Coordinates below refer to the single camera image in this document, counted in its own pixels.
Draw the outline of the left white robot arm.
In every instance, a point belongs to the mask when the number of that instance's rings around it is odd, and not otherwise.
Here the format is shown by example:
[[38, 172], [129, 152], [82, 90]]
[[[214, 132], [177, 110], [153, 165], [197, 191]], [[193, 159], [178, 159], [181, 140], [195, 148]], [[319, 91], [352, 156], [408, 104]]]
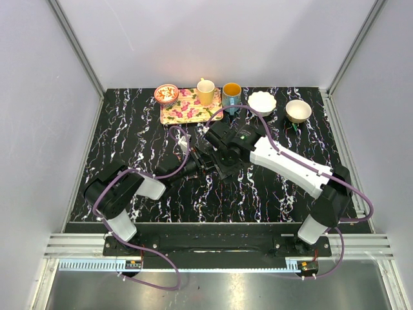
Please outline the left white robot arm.
[[125, 255], [139, 250], [137, 228], [126, 207], [134, 196], [160, 200], [169, 194], [177, 180], [215, 169], [212, 156], [193, 147], [184, 151], [184, 159], [167, 156], [157, 166], [154, 176], [113, 161], [83, 187], [83, 198], [92, 212], [103, 219], [108, 230], [117, 236], [117, 248]]

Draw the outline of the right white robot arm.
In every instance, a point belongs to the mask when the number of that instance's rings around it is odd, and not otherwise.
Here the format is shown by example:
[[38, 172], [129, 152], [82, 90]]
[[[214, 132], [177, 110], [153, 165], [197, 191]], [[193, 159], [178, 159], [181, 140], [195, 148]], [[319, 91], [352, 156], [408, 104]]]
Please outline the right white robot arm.
[[232, 130], [225, 123], [213, 123], [205, 139], [217, 150], [218, 162], [225, 167], [251, 163], [275, 172], [295, 183], [315, 199], [309, 215], [294, 238], [294, 250], [307, 256], [316, 249], [319, 237], [337, 227], [352, 203], [346, 167], [335, 169], [310, 161], [276, 143], [267, 132], [244, 125]]

